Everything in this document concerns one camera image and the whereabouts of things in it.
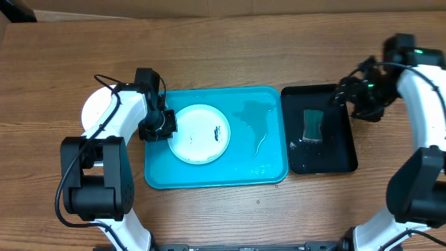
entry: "robotic arm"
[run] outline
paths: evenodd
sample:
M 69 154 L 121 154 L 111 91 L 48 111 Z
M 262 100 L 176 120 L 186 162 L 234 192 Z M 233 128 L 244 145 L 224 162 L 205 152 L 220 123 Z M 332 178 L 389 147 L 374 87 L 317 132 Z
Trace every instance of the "robotic arm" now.
M 422 233 L 446 223 L 446 185 L 436 181 L 444 170 L 443 151 L 446 151 L 443 54 L 416 48 L 412 36 L 397 35 L 385 43 L 384 55 L 384 62 L 376 63 L 370 58 L 343 78 L 333 102 L 344 104 L 350 101 L 355 105 L 353 118 L 377 122 L 396 98 L 405 100 L 415 153 L 390 180 L 387 206 L 370 221 L 351 228 L 337 243 L 305 243 L 293 249 L 281 247 L 278 250 L 309 250 L 310 247 L 313 251 L 321 247 L 338 251 L 391 250 L 410 233 Z M 385 74 L 381 74 L 379 66 L 385 67 Z M 356 72 L 363 72 L 364 78 L 354 77 Z M 158 94 L 160 80 L 152 69 L 139 68 L 133 84 L 119 82 L 114 87 L 114 93 L 121 97 L 118 112 L 86 147 L 63 185 L 63 203 L 67 212 L 78 214 L 84 221 L 108 225 L 108 228 L 100 228 L 117 250 L 158 249 L 132 209 L 134 185 L 126 144 L 137 128 L 139 138 L 149 142 L 167 139 L 176 131 L 174 111 L 165 109 L 166 93 Z M 76 152 L 112 114 L 117 102 L 116 96 L 112 96 L 110 106 L 92 128 L 82 137 L 67 137 L 62 142 L 63 175 Z M 93 166 L 103 166 L 104 176 L 83 174 L 83 169 Z M 213 250 L 227 249 L 213 247 Z

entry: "teal tray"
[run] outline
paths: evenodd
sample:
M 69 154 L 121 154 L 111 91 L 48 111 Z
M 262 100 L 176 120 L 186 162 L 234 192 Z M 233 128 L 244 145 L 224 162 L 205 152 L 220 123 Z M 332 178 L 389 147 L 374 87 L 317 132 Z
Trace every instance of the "teal tray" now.
M 168 91 L 166 104 L 179 112 L 205 104 L 228 119 L 231 138 L 213 162 L 179 160 L 167 141 L 146 143 L 145 177 L 156 189 L 204 188 L 278 183 L 288 174 L 286 140 L 279 93 L 267 86 Z

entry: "black tray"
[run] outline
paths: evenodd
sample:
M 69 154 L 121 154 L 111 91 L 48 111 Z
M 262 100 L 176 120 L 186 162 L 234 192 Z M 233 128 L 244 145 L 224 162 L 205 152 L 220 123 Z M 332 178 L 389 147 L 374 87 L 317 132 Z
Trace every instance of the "black tray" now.
M 353 172 L 357 158 L 345 104 L 331 105 L 336 84 L 291 86 L 282 90 L 289 167 L 295 174 Z M 304 110 L 323 112 L 322 142 L 302 140 Z

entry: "brown table surface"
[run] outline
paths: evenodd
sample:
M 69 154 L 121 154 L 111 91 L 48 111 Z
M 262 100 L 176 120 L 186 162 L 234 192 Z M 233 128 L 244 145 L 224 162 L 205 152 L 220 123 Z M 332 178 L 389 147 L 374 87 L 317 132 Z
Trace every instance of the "brown table surface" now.
M 394 33 L 446 51 L 446 12 L 284 15 L 10 24 L 0 49 L 0 249 L 90 250 L 109 241 L 54 214 L 59 147 L 83 133 L 82 105 L 100 73 L 131 82 L 152 67 L 169 89 L 336 83 Z M 352 174 L 289 174 L 277 185 L 154 190 L 144 143 L 128 146 L 134 210 L 158 243 L 291 244 L 337 240 L 385 205 L 390 177 L 412 153 L 404 103 L 379 123 L 352 121 Z M 73 222 L 78 217 L 67 216 Z M 446 238 L 446 229 L 430 234 Z M 421 236 L 407 250 L 441 250 Z

